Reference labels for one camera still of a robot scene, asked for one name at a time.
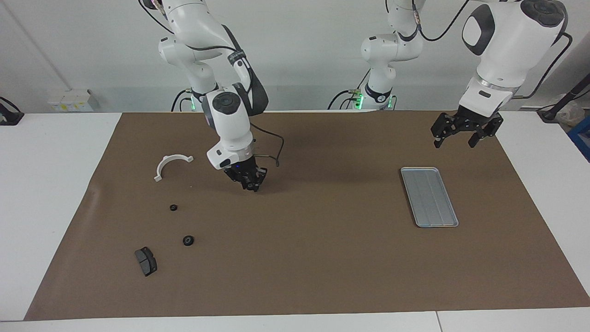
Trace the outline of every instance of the white wall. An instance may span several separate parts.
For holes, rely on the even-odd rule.
[[[69,85],[90,89],[105,112],[162,111],[170,108],[186,79],[158,55],[158,41],[167,33],[135,0],[0,0],[14,14]],[[563,0],[570,13],[568,31],[576,46],[590,30],[590,1]],[[368,68],[360,57],[365,37],[391,32],[384,2],[343,0],[209,0],[209,7],[227,24],[246,50],[270,97],[269,109],[325,109],[343,89],[356,87]],[[438,35],[462,1],[429,1],[422,20],[427,35]],[[478,64],[463,45],[469,4],[449,35],[427,44],[419,59],[396,65],[394,93],[398,109],[454,109]],[[0,95],[26,112],[47,112],[47,89],[59,82],[40,65],[14,35],[14,26],[0,21]],[[530,91],[561,50],[560,43],[533,70],[521,92]],[[586,55],[590,45],[583,50]],[[210,61],[218,81],[237,77],[227,61]],[[560,87],[576,80],[562,78]],[[544,94],[555,95],[545,89]],[[517,109],[523,102],[512,102]]]

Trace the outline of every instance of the metal tray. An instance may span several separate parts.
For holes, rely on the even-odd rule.
[[[459,226],[455,210],[438,169],[434,167],[404,167],[401,173],[414,219],[419,227]]]

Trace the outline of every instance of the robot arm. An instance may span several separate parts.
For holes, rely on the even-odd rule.
[[[264,112],[268,97],[230,29],[210,14],[204,0],[151,0],[169,21],[175,38],[164,38],[159,50],[169,64],[181,68],[191,83],[192,99],[216,130],[219,143],[207,152],[243,189],[258,191],[267,170],[258,168],[250,116]],[[211,67],[202,61],[225,56],[240,82],[219,88]]]
[[[561,38],[567,23],[565,6],[557,0],[479,6],[467,19],[463,41],[481,62],[457,113],[441,114],[431,128],[435,146],[439,148],[447,137],[462,131],[475,132],[469,140],[472,148],[494,136],[503,122],[498,110],[514,97],[528,72]]]
[[[419,12],[426,0],[415,0]],[[420,56],[424,39],[418,28],[412,10],[412,0],[392,0],[388,21],[396,31],[364,40],[361,52],[371,66],[369,81],[361,91],[361,109],[382,109],[391,98],[396,77],[392,63],[408,61]]]

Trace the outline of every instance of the black cable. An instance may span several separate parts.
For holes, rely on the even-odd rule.
[[[172,108],[170,109],[170,113],[174,113],[174,108],[176,108],[176,103],[178,102],[178,99],[180,99],[180,97],[184,94],[187,93],[186,89],[184,89],[183,91],[180,91],[178,93],[178,95],[176,95],[176,98],[174,98],[174,102],[172,103]]]
[[[184,99],[182,99],[182,100],[181,100],[181,103],[180,103],[180,109],[181,109],[181,113],[182,113],[182,102],[186,102],[186,101],[189,101],[189,102],[191,102],[191,105],[192,105],[192,99],[191,99],[191,98],[184,98]]]
[[[340,97],[341,95],[344,95],[345,93],[349,93],[349,91],[348,90],[344,90],[344,91],[339,92],[336,95],[336,97],[334,97],[334,99],[332,99],[332,101],[330,102],[330,105],[328,105],[328,109],[331,109],[332,108],[332,105],[334,105],[336,99],[338,99],[338,97]]]
[[[266,154],[255,154],[254,155],[256,158],[270,158],[272,160],[274,160],[274,162],[276,163],[277,167],[281,166],[281,163],[278,161],[277,157],[273,157],[271,155],[266,155]]]
[[[569,49],[569,47],[572,45],[573,43],[573,37],[572,35],[568,34],[567,32],[564,32],[562,36],[565,36],[568,39],[568,44],[563,48],[563,50],[561,51],[561,53],[559,53],[559,55],[555,58],[555,60],[551,63],[551,65],[549,65],[549,68],[547,68],[547,71],[545,72],[545,74],[543,75],[543,77],[541,77],[541,80],[539,80],[539,84],[537,84],[536,88],[533,90],[533,92],[528,95],[528,96],[515,96],[513,99],[530,99],[532,96],[535,95],[535,93],[537,93],[537,90],[539,90],[539,88],[541,87],[541,85],[543,84],[543,82],[545,81],[545,78],[547,78],[547,75],[549,75],[549,72],[551,71],[551,69],[555,66],[555,64],[557,63],[557,61],[559,61],[559,59],[565,54],[565,52]]]
[[[363,82],[367,79],[367,76],[369,76],[370,72],[371,72],[371,69],[367,70],[367,73],[365,74],[363,79],[360,81],[359,85],[356,87],[357,89],[360,89],[360,86],[363,85]]]
[[[224,48],[226,50],[230,50],[230,51],[234,51],[234,52],[237,52],[238,51],[238,50],[236,50],[233,47],[223,46],[223,45],[209,46],[209,47],[193,47],[193,46],[187,45],[187,47],[190,48],[191,50],[195,50],[195,51],[211,51],[211,50],[218,50],[220,48]]]
[[[252,67],[248,68],[248,75],[250,76],[250,87],[248,88],[248,91],[246,91],[246,94],[252,91],[252,86],[254,85],[254,69],[252,69]]]
[[[147,8],[145,8],[145,6],[142,4],[142,0],[137,0],[137,2],[138,2],[138,3],[139,3],[139,5],[140,5],[140,6],[143,8],[143,10],[144,10],[144,11],[145,11],[145,12],[146,12],[146,13],[147,13],[147,14],[148,14],[148,15],[149,15],[149,16],[150,16],[150,17],[151,17],[151,18],[152,18],[154,21],[156,21],[156,23],[158,23],[158,24],[159,24],[159,25],[160,25],[162,28],[164,28],[166,31],[168,31],[169,33],[171,33],[171,34],[173,34],[173,35],[174,35],[174,32],[172,32],[172,30],[170,30],[170,29],[166,28],[166,26],[165,26],[165,25],[163,25],[163,24],[162,24],[160,21],[158,21],[158,20],[157,20],[157,19],[156,19],[156,18],[155,18],[155,17],[152,15],[152,13],[150,13],[150,12],[148,11],[148,9],[147,9]]]
[[[267,135],[275,136],[275,137],[278,137],[278,138],[281,139],[281,148],[279,149],[276,158],[273,158],[271,156],[266,156],[266,155],[260,155],[259,156],[259,157],[263,157],[263,158],[272,158],[272,159],[274,159],[277,162],[277,167],[279,167],[280,166],[279,158],[281,158],[281,153],[283,152],[283,148],[285,146],[285,138],[282,137],[281,135],[275,134],[274,132],[266,131],[266,130],[260,128],[259,126],[255,125],[253,123],[250,123],[250,125],[252,127],[254,127],[255,129],[257,129],[257,130],[259,130],[259,131],[261,131],[261,132],[263,132],[263,133],[265,133]]]
[[[355,101],[355,100],[356,100],[355,98],[348,98],[348,99],[345,99],[345,100],[342,102],[342,104],[340,104],[340,108],[339,108],[339,109],[342,109],[342,108],[344,107],[344,103],[348,102],[348,105],[350,105],[350,102],[353,102],[353,101]]]
[[[394,108],[392,109],[392,110],[395,110],[395,107],[398,105],[398,97],[393,96],[392,98],[395,98]]]
[[[588,92],[590,92],[590,90],[588,90],[588,91],[584,92],[583,94],[581,94],[581,95],[577,96],[576,98],[574,98],[574,99],[572,99],[572,100],[578,100],[578,99],[580,99],[580,98],[584,97],[585,95],[587,95],[587,94],[588,94]]]
[[[428,37],[426,37],[426,35],[424,34],[424,32],[422,32],[422,25],[418,26],[418,30],[420,31],[420,34],[422,35],[422,37],[425,40],[427,40],[427,41],[438,41],[441,38],[443,38],[447,34],[447,32],[451,29],[451,27],[455,24],[455,22],[457,21],[457,18],[459,18],[459,15],[461,15],[461,13],[465,9],[465,7],[469,3],[469,1],[470,0],[466,0],[465,3],[463,3],[463,6],[461,6],[461,9],[459,9],[459,11],[457,12],[457,15],[455,15],[455,17],[453,18],[453,20],[451,21],[451,23],[448,25],[448,27],[445,29],[445,31],[440,36],[438,36],[437,38],[428,38]],[[412,8],[416,8],[416,3],[415,3],[414,0],[412,0]]]
[[[578,99],[580,99],[580,98],[584,97],[585,95],[587,95],[587,94],[588,94],[588,92],[590,92],[590,90],[588,90],[588,91],[584,92],[583,94],[581,94],[581,95],[577,96],[576,98],[572,99],[572,102],[573,102],[574,100],[578,100]],[[556,106],[556,105],[557,105],[557,104],[552,104],[552,105],[543,106],[543,107],[541,107],[541,108],[537,108],[536,110],[534,110],[534,112],[538,112],[538,111],[540,111],[540,110],[544,110],[544,109],[546,109],[546,108],[549,108],[549,107],[554,107],[554,106]]]
[[[10,105],[10,107],[12,107],[12,108],[14,108],[15,110],[17,110],[17,112],[18,112],[18,113],[22,113],[22,112],[21,112],[21,110],[20,110],[20,109],[18,109],[18,107],[17,107],[15,104],[13,104],[13,102],[11,102],[10,100],[8,100],[8,99],[6,99],[6,98],[4,98],[4,97],[0,97],[0,99],[1,99],[2,101],[4,101],[5,103],[9,104],[9,105]]]

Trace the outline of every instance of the blue container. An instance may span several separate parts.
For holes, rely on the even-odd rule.
[[[590,162],[590,116],[573,128],[568,136]]]

